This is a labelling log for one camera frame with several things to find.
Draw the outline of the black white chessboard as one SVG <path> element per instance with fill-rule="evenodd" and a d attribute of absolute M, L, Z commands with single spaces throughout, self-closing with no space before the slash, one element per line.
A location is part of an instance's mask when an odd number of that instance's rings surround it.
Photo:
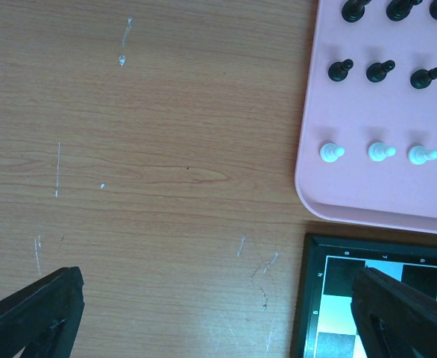
<path fill-rule="evenodd" d="M 366 357 L 351 311 L 353 281 L 365 267 L 437 301 L 437 247 L 308 233 L 291 357 Z"/>

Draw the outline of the black pawn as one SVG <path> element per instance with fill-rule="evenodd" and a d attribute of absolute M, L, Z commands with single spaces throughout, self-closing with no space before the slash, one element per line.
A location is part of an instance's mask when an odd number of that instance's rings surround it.
<path fill-rule="evenodd" d="M 387 74 L 395 68 L 393 60 L 372 63 L 366 70 L 366 77 L 372 83 L 383 81 Z"/>
<path fill-rule="evenodd" d="M 332 63 L 328 69 L 328 77 L 331 81 L 340 82 L 346 79 L 349 71 L 353 68 L 353 61 L 346 59 Z"/>
<path fill-rule="evenodd" d="M 419 69 L 411 75 L 410 83 L 413 88 L 422 90 L 427 88 L 435 79 L 437 79 L 437 67 Z"/>

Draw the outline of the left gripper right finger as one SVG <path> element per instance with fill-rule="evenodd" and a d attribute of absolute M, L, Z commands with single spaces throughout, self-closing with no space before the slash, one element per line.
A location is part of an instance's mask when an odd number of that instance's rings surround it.
<path fill-rule="evenodd" d="M 368 357 L 437 357 L 437 301 L 375 268 L 353 282 L 353 320 Z"/>

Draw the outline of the pink plastic tray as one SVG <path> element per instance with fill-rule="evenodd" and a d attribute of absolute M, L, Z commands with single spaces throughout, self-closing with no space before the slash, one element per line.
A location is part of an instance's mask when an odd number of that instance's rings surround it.
<path fill-rule="evenodd" d="M 323 219 L 437 233 L 437 160 L 413 165 L 415 145 L 437 150 L 437 79 L 411 86 L 419 69 L 437 67 L 437 20 L 422 1 L 402 21 L 386 16 L 390 1 L 371 1 L 357 22 L 343 20 L 346 1 L 320 1 L 301 124 L 295 187 L 304 206 Z M 346 79 L 331 81 L 332 63 L 351 59 Z M 378 83 L 366 70 L 393 60 Z M 320 158 L 333 142 L 345 148 L 334 163 Z M 396 148 L 381 162 L 367 154 L 374 142 Z"/>

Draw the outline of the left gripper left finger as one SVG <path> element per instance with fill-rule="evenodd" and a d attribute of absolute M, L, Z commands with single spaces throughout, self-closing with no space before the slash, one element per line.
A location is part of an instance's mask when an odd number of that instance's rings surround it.
<path fill-rule="evenodd" d="M 69 357 L 83 285 L 79 267 L 63 267 L 0 300 L 0 357 Z"/>

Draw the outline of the black rook far left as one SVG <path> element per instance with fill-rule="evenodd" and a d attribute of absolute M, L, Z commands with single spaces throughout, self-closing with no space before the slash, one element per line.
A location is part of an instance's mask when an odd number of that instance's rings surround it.
<path fill-rule="evenodd" d="M 371 0 L 347 0 L 341 10 L 342 18 L 346 22 L 359 21 L 365 14 L 365 7 Z"/>

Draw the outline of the white pawn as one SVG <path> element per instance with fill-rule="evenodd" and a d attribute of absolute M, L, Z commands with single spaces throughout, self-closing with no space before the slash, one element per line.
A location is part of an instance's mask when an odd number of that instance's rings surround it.
<path fill-rule="evenodd" d="M 437 150 L 415 145 L 408 150 L 409 162 L 413 165 L 423 165 L 428 161 L 437 160 Z"/>
<path fill-rule="evenodd" d="M 367 154 L 372 161 L 381 162 L 393 157 L 396 154 L 396 148 L 383 142 L 374 142 L 368 147 Z"/>
<path fill-rule="evenodd" d="M 334 163 L 345 154 L 345 148 L 333 142 L 327 142 L 321 146 L 319 154 L 325 163 Z"/>

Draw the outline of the black knight left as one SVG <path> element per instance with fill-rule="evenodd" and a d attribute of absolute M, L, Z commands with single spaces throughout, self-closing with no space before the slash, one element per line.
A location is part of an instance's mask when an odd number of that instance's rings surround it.
<path fill-rule="evenodd" d="M 422 0 L 391 0 L 386 7 L 386 16 L 393 22 L 404 20 L 412 8 L 419 5 Z"/>

